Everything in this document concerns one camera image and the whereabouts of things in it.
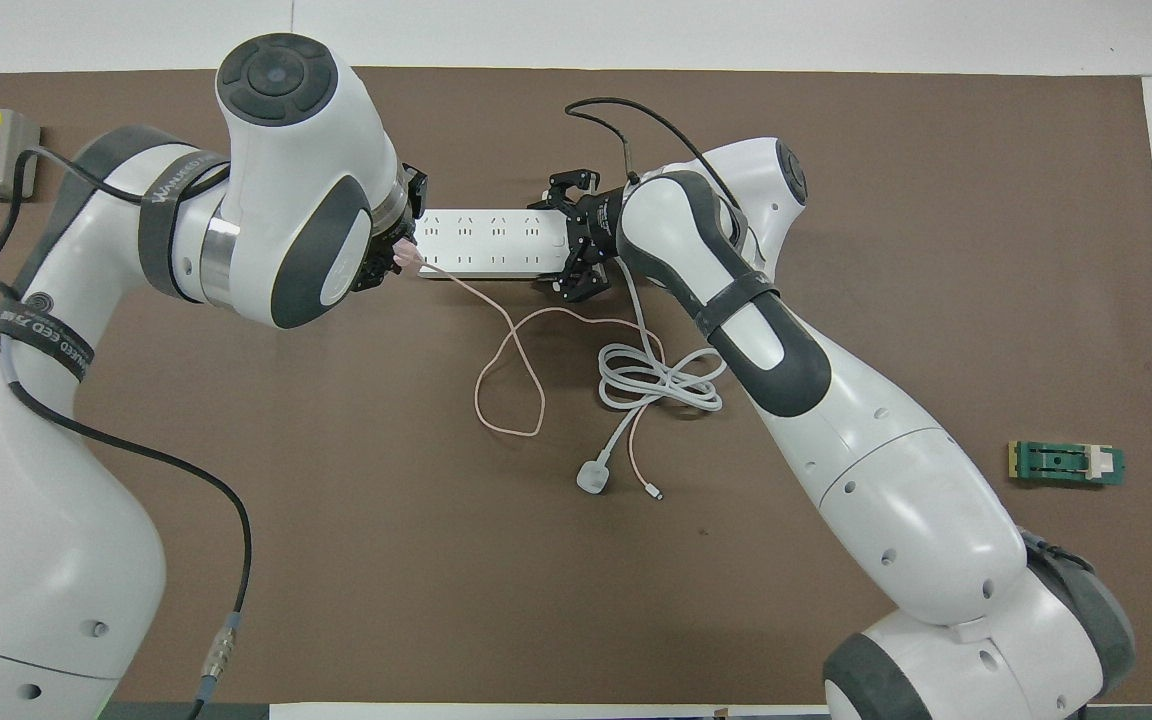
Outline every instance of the white plug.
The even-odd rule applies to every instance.
[[[608,456],[611,456],[611,452],[599,452],[598,460],[586,460],[585,464],[579,467],[579,473],[576,473],[576,484],[582,491],[590,493],[590,495],[598,495],[602,488],[607,487]]]

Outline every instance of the power socket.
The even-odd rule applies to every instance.
[[[425,210],[414,240],[425,262],[460,278],[530,279],[567,262],[558,210]],[[420,276],[442,275],[422,266]]]

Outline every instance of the coiled white cable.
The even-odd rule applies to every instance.
[[[613,448],[616,447],[616,442],[620,441],[621,435],[624,434],[626,429],[628,429],[630,430],[630,437],[628,437],[627,447],[628,455],[630,455],[630,467],[634,469],[635,477],[639,479],[639,483],[643,484],[643,488],[649,495],[657,498],[657,500],[662,500],[664,493],[660,492],[660,488],[655,487],[653,483],[649,483],[649,480],[643,477],[643,471],[639,470],[637,460],[634,456],[634,437],[637,425],[639,425],[639,420],[643,418],[643,411],[646,407],[652,406],[653,402],[657,402],[658,400],[664,400],[664,397],[677,401],[682,406],[696,407],[696,409],[707,411],[707,414],[715,414],[718,410],[722,410],[723,401],[722,397],[718,395],[718,388],[714,387],[713,381],[718,378],[718,376],[726,372],[727,363],[722,359],[722,356],[718,355],[718,350],[714,350],[712,347],[704,347],[700,348],[700,350],[696,350],[687,355],[676,364],[667,365],[664,363],[662,342],[660,342],[660,338],[655,336],[652,331],[646,329],[646,324],[643,319],[643,305],[639,302],[639,294],[634,287],[634,276],[620,258],[616,258],[616,264],[620,265],[621,273],[626,275],[626,287],[628,287],[628,291],[630,291],[630,300],[634,304],[634,318],[636,323],[629,323],[628,320],[621,320],[617,318],[586,318],[584,314],[574,313],[571,310],[566,309],[566,306],[544,306],[543,309],[536,310],[533,313],[525,316],[524,319],[514,323],[508,311],[503,306],[500,306],[498,302],[494,302],[488,296],[484,295],[484,293],[477,291],[475,288],[468,286],[468,283],[463,282],[462,279],[448,273],[447,270],[442,270],[437,265],[426,263],[424,258],[420,258],[419,251],[417,251],[415,247],[402,247],[403,242],[406,241],[401,241],[399,242],[399,245],[394,247],[394,250],[396,250],[396,258],[401,259],[399,264],[419,264],[429,266],[430,270],[447,276],[453,282],[456,282],[461,287],[465,288],[465,290],[473,293],[477,297],[480,297],[480,300],[485,301],[486,304],[494,306],[508,325],[508,332],[506,333],[506,336],[500,340],[500,346],[497,348],[495,355],[493,355],[492,359],[488,359],[488,363],[483,366],[483,370],[479,372],[479,377],[477,377],[473,384],[473,410],[477,416],[479,416],[479,420],[486,429],[495,430],[498,433],[517,437],[536,437],[536,434],[540,433],[540,426],[545,419],[545,391],[540,385],[540,379],[536,377],[536,372],[531,366],[531,361],[526,358],[526,351],[522,348],[522,341],[518,338],[518,331],[522,328],[522,325],[530,323],[532,318],[536,318],[536,316],[539,314],[562,313],[579,319],[582,323],[612,323],[628,325],[628,327],[636,328],[639,332],[641,347],[631,347],[626,343],[613,342],[604,346],[598,354],[598,372],[600,376],[598,396],[609,409],[626,411],[626,417],[621,419],[620,424],[617,424],[616,430],[613,430],[612,438],[608,438],[607,445],[605,445],[602,450],[599,452],[598,458],[586,461],[585,464],[581,467],[579,473],[577,473],[576,477],[576,484],[584,491],[591,493],[591,495],[602,492],[602,488],[607,486],[607,461],[611,457]],[[503,354],[506,346],[511,340],[518,350],[522,364],[524,364],[526,373],[530,374],[531,382],[535,385],[536,393],[538,393],[540,399],[540,410],[538,415],[536,415],[535,427],[530,430],[499,427],[499,425],[495,425],[492,420],[485,418],[483,415],[483,407],[479,402],[483,379],[486,377],[492,366],[500,359],[500,355]],[[653,342],[655,342],[655,350],[653,350],[652,347]],[[713,357],[713,359],[717,359],[717,366],[707,373],[692,374],[684,370],[685,366],[689,366],[696,361],[705,359],[705,357]],[[631,397],[630,400],[622,400],[621,397],[611,395],[609,391],[615,391],[617,393],[622,393],[622,395]]]

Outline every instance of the pink cable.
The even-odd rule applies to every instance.
[[[452,282],[454,282],[454,283],[456,283],[456,285],[465,288],[465,290],[468,290],[468,291],[473,293],[473,295],[479,296],[480,300],[483,300],[484,302],[486,302],[486,304],[488,304],[491,306],[494,306],[497,309],[497,311],[500,313],[500,316],[503,317],[503,321],[508,325],[509,332],[506,334],[506,336],[502,338],[502,340],[500,340],[500,346],[497,348],[495,355],[492,356],[492,359],[488,359],[488,364],[486,364],[486,365],[483,366],[483,370],[479,372],[479,377],[477,377],[476,381],[473,381],[473,412],[477,416],[479,416],[479,422],[483,423],[485,425],[485,427],[493,429],[498,433],[505,433],[505,434],[516,435],[516,437],[537,437],[540,433],[540,426],[541,426],[541,424],[544,424],[544,422],[545,422],[545,389],[540,385],[540,378],[536,377],[536,372],[535,372],[535,370],[531,366],[531,361],[526,358],[526,351],[524,350],[524,348],[522,348],[522,341],[518,338],[518,329],[522,328],[522,325],[529,323],[529,320],[531,320],[532,318],[536,318],[536,316],[545,314],[545,313],[562,313],[562,314],[570,314],[573,318],[576,318],[581,323],[588,323],[588,324],[591,324],[591,325],[616,324],[616,325],[626,325],[626,327],[630,327],[630,328],[641,329],[641,331],[645,332],[649,338],[652,338],[652,340],[655,342],[657,350],[660,353],[660,356],[664,356],[664,343],[660,342],[660,338],[655,336],[655,333],[653,333],[652,331],[649,331],[646,328],[642,328],[639,326],[639,324],[637,324],[637,323],[629,323],[628,320],[621,320],[621,319],[617,319],[617,318],[586,318],[584,314],[574,313],[571,310],[566,309],[566,306],[541,306],[541,309],[535,310],[535,311],[532,311],[531,314],[528,314],[526,318],[524,318],[522,320],[518,320],[517,323],[514,323],[513,318],[509,316],[508,311],[503,306],[500,306],[497,301],[491,300],[488,296],[484,295],[484,293],[477,291],[475,288],[468,286],[468,283],[465,281],[462,281],[461,278],[457,278],[456,275],[453,275],[452,273],[448,273],[447,270],[442,270],[442,268],[439,268],[439,266],[437,266],[437,265],[431,265],[430,263],[426,263],[418,255],[416,256],[415,259],[404,258],[404,260],[415,262],[416,264],[424,265],[424,266],[426,266],[426,268],[433,270],[435,273],[439,273],[439,274],[442,274],[444,276],[447,276],[448,279],[452,280]],[[530,429],[530,430],[515,430],[515,429],[502,429],[502,427],[499,427],[499,425],[493,424],[492,420],[488,420],[488,419],[484,418],[484,416],[483,416],[483,407],[480,406],[480,402],[479,402],[479,396],[480,396],[482,388],[483,388],[483,378],[486,377],[486,374],[492,369],[492,366],[495,365],[497,361],[500,359],[500,355],[503,354],[505,347],[509,342],[509,338],[513,338],[513,344],[515,344],[515,347],[518,348],[518,356],[522,358],[522,364],[524,364],[524,366],[526,369],[526,373],[530,374],[530,377],[531,377],[531,384],[535,385],[536,393],[538,393],[538,395],[540,396],[540,412],[538,414],[538,416],[536,416],[536,425],[535,425],[535,427]],[[639,424],[639,418],[635,418],[634,419],[634,425],[630,429],[630,462],[631,462],[631,464],[634,464],[634,434],[632,433],[634,433],[634,429],[636,429],[637,424]],[[634,473],[637,475],[637,478],[639,478],[639,483],[643,483],[644,487],[645,487],[647,483],[646,483],[646,480],[643,479],[643,473],[641,473],[639,468],[637,468],[637,465],[634,465]]]

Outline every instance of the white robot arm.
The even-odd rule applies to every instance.
[[[809,327],[772,286],[806,187],[773,138],[626,189],[626,264],[670,291],[732,366],[801,486],[899,611],[824,666],[836,720],[1062,719],[1134,665],[1091,566],[1011,523],[923,407]]]
[[[365,88],[325,46],[288,33],[247,41],[221,65],[215,96],[227,181],[191,191],[225,159],[152,128],[109,132],[78,165],[131,200],[65,179],[38,249],[3,288],[17,298],[0,305],[0,719],[99,715],[164,588],[141,503],[8,382],[73,416],[114,306],[145,282],[274,327],[310,323],[378,285],[420,213],[420,174],[397,162]]]

